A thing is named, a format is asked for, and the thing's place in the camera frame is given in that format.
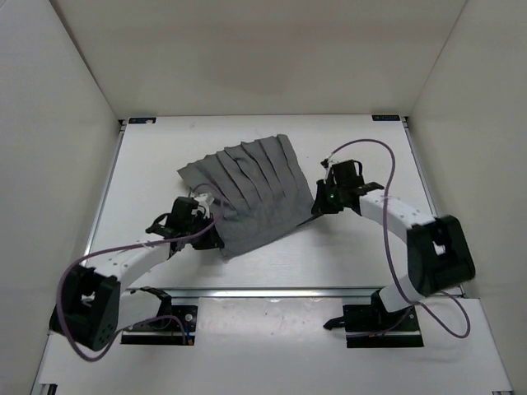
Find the grey pleated skirt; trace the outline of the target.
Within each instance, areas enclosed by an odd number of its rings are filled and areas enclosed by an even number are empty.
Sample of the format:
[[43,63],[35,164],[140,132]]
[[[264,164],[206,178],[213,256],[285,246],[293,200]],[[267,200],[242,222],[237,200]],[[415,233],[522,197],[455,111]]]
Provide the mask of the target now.
[[228,146],[178,174],[189,188],[214,196],[226,259],[281,239],[311,218],[314,199],[285,134]]

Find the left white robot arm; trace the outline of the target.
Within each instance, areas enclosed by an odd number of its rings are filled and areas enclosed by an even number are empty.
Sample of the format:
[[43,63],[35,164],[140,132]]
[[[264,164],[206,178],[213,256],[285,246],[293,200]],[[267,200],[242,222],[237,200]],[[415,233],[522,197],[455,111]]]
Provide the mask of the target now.
[[107,258],[93,267],[85,258],[75,262],[59,282],[50,330],[73,346],[105,353],[124,329],[181,326],[167,292],[153,286],[134,289],[132,284],[186,245],[221,248],[213,203],[211,193],[178,197],[171,211],[158,216],[135,244],[104,250]]

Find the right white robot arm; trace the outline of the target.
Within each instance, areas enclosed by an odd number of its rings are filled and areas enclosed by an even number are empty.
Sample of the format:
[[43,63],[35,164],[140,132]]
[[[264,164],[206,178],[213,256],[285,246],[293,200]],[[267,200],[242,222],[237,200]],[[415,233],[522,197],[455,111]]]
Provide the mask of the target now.
[[430,295],[475,277],[475,266],[459,220],[426,214],[390,197],[377,182],[367,183],[356,160],[321,162],[326,170],[317,181],[312,217],[338,214],[346,209],[383,227],[383,237],[397,236],[407,247],[408,274],[371,296],[369,319],[388,329],[399,312]]

